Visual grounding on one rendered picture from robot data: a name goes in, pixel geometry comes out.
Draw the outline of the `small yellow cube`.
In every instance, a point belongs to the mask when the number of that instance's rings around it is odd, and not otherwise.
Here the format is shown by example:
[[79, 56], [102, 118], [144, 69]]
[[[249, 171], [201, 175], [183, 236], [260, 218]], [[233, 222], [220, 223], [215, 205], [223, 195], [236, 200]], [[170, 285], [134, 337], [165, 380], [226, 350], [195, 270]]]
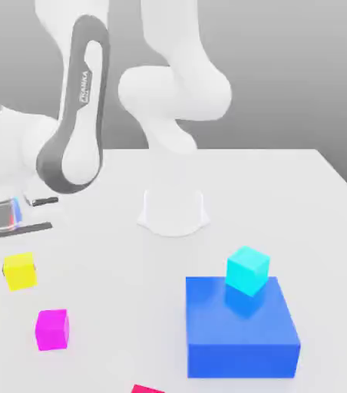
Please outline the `small yellow cube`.
[[2, 272], [10, 291], [37, 285], [37, 273], [32, 252], [6, 256]]

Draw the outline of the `large blue box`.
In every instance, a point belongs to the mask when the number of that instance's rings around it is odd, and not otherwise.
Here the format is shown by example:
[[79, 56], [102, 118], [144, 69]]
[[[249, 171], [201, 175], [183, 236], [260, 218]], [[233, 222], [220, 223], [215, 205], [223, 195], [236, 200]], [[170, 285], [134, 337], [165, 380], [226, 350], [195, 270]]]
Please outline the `large blue box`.
[[275, 276], [254, 296], [219, 276], [186, 279], [190, 378], [293, 378], [301, 342]]

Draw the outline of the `small cyan cube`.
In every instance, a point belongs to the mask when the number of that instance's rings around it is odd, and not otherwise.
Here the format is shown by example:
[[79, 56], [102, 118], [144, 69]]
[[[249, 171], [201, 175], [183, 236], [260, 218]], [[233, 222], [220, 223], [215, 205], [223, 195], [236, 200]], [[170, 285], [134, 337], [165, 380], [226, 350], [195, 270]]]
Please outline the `small cyan cube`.
[[243, 246], [227, 259], [226, 284], [254, 297], [268, 280], [269, 263], [268, 255]]

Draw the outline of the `small magenta cube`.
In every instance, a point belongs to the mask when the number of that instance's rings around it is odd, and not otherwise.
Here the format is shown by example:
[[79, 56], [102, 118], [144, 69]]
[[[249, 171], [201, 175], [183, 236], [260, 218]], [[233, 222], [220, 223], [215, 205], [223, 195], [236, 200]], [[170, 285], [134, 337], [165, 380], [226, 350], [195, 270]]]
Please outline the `small magenta cube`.
[[39, 351], [66, 349], [69, 340], [68, 310], [40, 311], [35, 325], [35, 338]]

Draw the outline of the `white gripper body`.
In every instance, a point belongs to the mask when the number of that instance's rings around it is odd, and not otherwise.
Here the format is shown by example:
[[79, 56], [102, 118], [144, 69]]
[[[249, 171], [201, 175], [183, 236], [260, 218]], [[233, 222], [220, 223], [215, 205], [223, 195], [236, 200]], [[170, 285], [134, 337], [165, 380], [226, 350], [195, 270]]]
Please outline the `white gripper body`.
[[0, 230], [0, 239], [10, 236], [18, 236], [26, 233], [36, 233], [43, 230], [50, 230], [52, 228], [53, 225], [50, 222], [35, 223], [27, 226], [17, 226], [10, 230]]

